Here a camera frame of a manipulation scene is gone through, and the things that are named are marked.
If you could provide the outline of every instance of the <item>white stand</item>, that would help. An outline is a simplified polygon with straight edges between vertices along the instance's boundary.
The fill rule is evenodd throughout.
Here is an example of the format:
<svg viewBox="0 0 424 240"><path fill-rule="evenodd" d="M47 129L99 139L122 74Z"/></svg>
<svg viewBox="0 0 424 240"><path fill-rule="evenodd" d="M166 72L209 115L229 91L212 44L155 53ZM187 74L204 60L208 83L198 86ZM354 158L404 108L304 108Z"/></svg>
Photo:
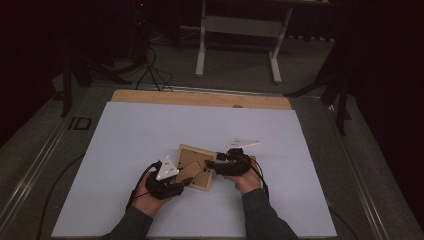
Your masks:
<svg viewBox="0 0 424 240"><path fill-rule="evenodd" d="M261 36L261 37L273 37L277 39L277 44L273 51L269 53L269 59L271 63L272 75L275 83L281 83L281 75L278 67L277 56L280 51L281 44L284 39L284 35L287 30L287 26L290 20L290 16L293 12L292 8L289 8L286 12L284 21L261 21L252 19L241 19L231 17L220 17L206 15L206 0L202 1L202 19L200 21L200 47L199 54L197 57L196 65L196 76L203 76L203 69L205 65L205 35L208 32L221 32L221 33L232 33L241 35Z"/></svg>

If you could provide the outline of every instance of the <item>white tabletop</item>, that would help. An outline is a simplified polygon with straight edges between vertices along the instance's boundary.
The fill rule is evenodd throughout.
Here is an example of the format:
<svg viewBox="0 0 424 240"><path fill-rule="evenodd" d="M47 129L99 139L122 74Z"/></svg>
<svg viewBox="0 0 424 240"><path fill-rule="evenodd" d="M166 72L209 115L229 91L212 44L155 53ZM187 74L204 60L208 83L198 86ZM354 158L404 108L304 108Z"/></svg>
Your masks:
<svg viewBox="0 0 424 240"><path fill-rule="evenodd" d="M270 202L299 237L336 236L296 113L109 102L66 199L53 237L95 237L119 222L141 173L180 144L225 152L234 138L259 140L255 155ZM185 188L156 216L150 238L244 237L240 193L215 175L210 191Z"/></svg>

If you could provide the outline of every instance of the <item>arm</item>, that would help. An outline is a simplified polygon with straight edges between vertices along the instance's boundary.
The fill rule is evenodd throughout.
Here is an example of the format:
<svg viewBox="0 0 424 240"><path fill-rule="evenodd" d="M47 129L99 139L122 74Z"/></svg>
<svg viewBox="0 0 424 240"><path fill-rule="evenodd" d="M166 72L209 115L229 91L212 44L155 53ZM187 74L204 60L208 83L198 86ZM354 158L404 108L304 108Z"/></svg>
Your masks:
<svg viewBox="0 0 424 240"><path fill-rule="evenodd" d="M248 239L298 239L290 226L278 217L262 190L259 176L250 169L244 175L226 176L235 182L236 189L242 193L245 215L246 236Z"/></svg>
<svg viewBox="0 0 424 240"><path fill-rule="evenodd" d="M159 200L146 194L147 189L144 185L149 174L147 173L140 183L136 194L139 197L134 199L131 207L112 232L102 236L100 240L139 240L146 237L159 209L170 200Z"/></svg>

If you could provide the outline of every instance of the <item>sleeve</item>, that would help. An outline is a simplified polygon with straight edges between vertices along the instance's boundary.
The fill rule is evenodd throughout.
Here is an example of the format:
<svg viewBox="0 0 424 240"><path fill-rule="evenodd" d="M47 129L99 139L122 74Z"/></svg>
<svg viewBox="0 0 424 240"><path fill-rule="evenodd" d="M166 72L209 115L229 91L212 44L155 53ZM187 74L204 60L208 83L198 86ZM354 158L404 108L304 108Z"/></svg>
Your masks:
<svg viewBox="0 0 424 240"><path fill-rule="evenodd" d="M152 222L153 218L147 216L137 208L130 207L112 232L100 237L100 240L144 239Z"/></svg>
<svg viewBox="0 0 424 240"><path fill-rule="evenodd" d="M278 217L265 192L256 189L242 195L246 236L253 239L299 239L290 226Z"/></svg>

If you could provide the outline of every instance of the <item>white triangular piece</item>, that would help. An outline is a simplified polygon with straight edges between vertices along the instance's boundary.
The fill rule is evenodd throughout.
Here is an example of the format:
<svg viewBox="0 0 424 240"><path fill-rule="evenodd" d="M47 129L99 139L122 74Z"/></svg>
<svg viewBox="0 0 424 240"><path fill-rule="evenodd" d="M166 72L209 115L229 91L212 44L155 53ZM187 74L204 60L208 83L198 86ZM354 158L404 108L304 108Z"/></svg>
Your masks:
<svg viewBox="0 0 424 240"><path fill-rule="evenodd" d="M169 156L166 156L164 160L160 160L162 162L162 166L159 169L159 173L156 176L156 180L163 180L170 177L173 177L178 174L179 170L169 159Z"/></svg>
<svg viewBox="0 0 424 240"><path fill-rule="evenodd" d="M245 139L234 139L234 141L227 145L227 148L243 148L248 146L253 146L260 144L261 142L257 140L245 140Z"/></svg>

